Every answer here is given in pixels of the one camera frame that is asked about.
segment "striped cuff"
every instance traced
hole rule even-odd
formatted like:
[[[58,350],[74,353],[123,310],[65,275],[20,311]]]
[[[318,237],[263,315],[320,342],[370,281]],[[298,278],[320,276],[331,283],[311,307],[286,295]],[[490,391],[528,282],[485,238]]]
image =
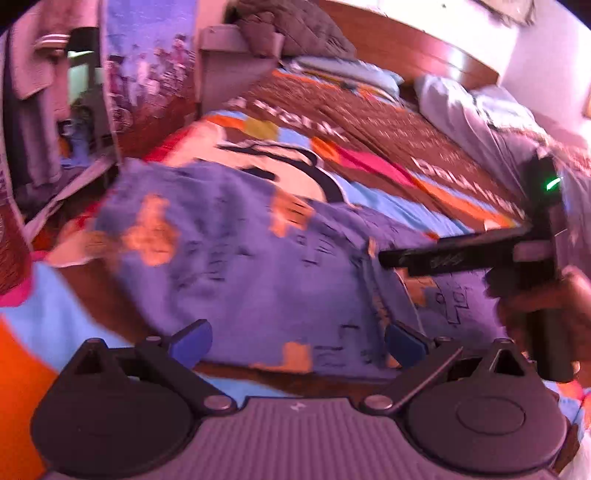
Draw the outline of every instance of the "striped cuff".
[[[35,42],[35,50],[42,50],[44,48],[65,50],[69,41],[70,36],[68,34],[52,33],[43,35]]]

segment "green light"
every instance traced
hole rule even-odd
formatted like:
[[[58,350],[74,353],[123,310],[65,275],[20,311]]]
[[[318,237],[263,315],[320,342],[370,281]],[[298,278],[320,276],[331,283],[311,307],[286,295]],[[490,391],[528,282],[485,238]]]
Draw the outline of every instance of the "green light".
[[[546,185],[546,190],[552,190],[559,183],[560,183],[560,178],[552,180],[551,182],[548,183],[548,185]]]

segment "black handle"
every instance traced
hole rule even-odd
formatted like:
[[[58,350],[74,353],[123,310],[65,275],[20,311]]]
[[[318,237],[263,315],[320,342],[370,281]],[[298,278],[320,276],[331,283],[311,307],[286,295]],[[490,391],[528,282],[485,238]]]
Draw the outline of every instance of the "black handle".
[[[574,380],[569,332],[561,321],[561,310],[538,310],[525,318],[530,357],[537,362],[538,375],[545,380],[568,383]]]

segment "round black cover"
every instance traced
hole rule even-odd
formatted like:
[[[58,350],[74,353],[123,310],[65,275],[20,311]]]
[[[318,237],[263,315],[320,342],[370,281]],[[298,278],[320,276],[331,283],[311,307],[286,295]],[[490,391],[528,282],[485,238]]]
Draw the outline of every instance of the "round black cover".
[[[48,466],[76,478],[138,475],[173,456],[192,424],[187,404],[159,385],[48,395],[31,423]]]
[[[461,472],[513,475],[547,466],[566,434],[556,400],[521,377],[486,377],[419,394],[408,409],[412,437],[429,456]]]

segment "hand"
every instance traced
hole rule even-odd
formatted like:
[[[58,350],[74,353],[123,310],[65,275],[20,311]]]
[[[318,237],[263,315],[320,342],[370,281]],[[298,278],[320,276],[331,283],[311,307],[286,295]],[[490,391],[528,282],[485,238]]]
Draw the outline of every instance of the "hand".
[[[560,280],[517,294],[514,275],[509,271],[493,269],[486,281],[487,294],[500,297],[496,309],[499,320],[522,350],[528,350],[524,314],[560,309],[564,327],[571,334],[574,359],[591,361],[591,282],[578,268],[566,267]]]

